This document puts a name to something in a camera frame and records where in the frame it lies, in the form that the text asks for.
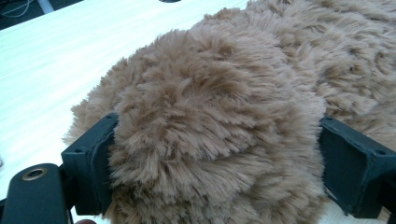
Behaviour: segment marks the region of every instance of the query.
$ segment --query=wire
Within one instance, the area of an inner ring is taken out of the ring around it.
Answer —
[[[8,17],[8,18],[18,18],[18,17],[21,17],[21,16],[23,16],[24,14],[26,14],[27,10],[29,9],[30,4],[31,4],[33,1],[35,1],[35,0],[26,0],[26,3],[25,3],[25,4],[21,5],[20,7],[16,7],[16,8],[14,8],[14,9],[11,9],[10,11],[4,12],[4,13],[2,13],[1,15],[4,16],[4,17]],[[24,9],[24,11],[23,11],[22,13],[20,13],[19,15],[16,15],[16,16],[8,16],[8,15],[7,15],[8,13],[14,12],[14,11],[16,11],[16,10],[22,8],[22,7],[25,7],[25,9]]]

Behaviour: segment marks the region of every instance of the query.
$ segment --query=table surface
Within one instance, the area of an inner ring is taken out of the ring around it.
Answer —
[[[206,13],[246,3],[85,0],[0,31],[0,199],[18,171],[62,163],[70,108],[121,57],[172,29],[189,29]],[[327,206],[320,223],[385,223],[345,217],[334,203]],[[82,218],[74,214],[74,221]]]

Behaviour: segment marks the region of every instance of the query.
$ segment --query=white surface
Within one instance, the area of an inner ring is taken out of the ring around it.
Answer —
[[[62,163],[70,107],[118,59],[171,29],[189,29],[206,13],[245,7],[246,1],[85,0],[0,31],[0,199],[18,171]],[[344,217],[330,203],[321,223],[375,222]]]

